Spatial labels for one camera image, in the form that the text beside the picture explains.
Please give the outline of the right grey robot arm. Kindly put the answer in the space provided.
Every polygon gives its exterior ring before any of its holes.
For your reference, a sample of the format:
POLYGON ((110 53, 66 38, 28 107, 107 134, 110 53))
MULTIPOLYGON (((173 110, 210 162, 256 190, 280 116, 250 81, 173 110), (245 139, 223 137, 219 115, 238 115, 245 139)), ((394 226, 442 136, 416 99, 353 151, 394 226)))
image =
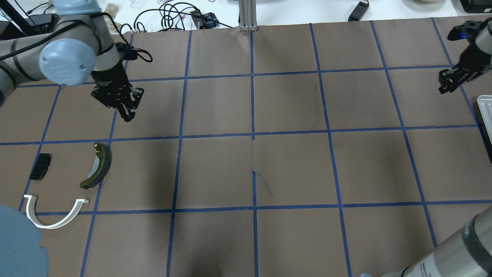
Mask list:
MULTIPOLYGON (((447 39, 466 39, 457 64, 438 74, 439 93, 451 93, 491 71, 491 18, 454 26, 447 39)), ((385 277, 490 277, 491 208, 475 215, 429 254, 385 277)))

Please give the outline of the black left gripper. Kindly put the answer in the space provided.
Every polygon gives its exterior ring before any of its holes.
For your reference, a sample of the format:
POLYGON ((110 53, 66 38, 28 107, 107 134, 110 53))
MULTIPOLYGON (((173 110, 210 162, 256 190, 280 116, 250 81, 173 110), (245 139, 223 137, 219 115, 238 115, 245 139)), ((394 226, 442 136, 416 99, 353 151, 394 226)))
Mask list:
POLYGON ((93 71, 95 88, 91 95, 105 107, 119 111, 125 122, 134 119, 145 90, 130 84, 125 71, 93 71))

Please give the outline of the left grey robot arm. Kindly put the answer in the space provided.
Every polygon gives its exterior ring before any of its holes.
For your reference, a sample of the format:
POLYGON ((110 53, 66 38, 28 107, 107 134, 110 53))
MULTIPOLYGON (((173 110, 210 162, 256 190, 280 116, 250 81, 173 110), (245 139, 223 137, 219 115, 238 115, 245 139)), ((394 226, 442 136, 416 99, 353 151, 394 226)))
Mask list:
MULTIPOLYGON (((144 90, 130 84, 123 60, 134 60, 137 49, 123 39, 114 42, 95 0, 55 0, 59 21, 53 32, 1 41, 1 105, 21 85, 50 80, 60 86, 78 86, 91 77, 91 95, 130 122, 144 90)), ((76 199, 59 222, 43 225, 35 215, 37 197, 25 195, 26 212, 1 205, 1 276, 47 277, 49 258, 40 246, 40 230, 64 227, 81 211, 87 199, 76 199)))

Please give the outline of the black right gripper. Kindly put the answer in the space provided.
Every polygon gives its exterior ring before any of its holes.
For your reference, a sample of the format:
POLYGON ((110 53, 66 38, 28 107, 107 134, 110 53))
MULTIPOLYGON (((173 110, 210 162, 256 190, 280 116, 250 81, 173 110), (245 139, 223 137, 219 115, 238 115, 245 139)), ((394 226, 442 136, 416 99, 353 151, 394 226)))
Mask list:
POLYGON ((459 62, 438 74, 439 93, 452 93, 459 86, 471 82, 491 70, 491 55, 479 48, 466 48, 459 62))

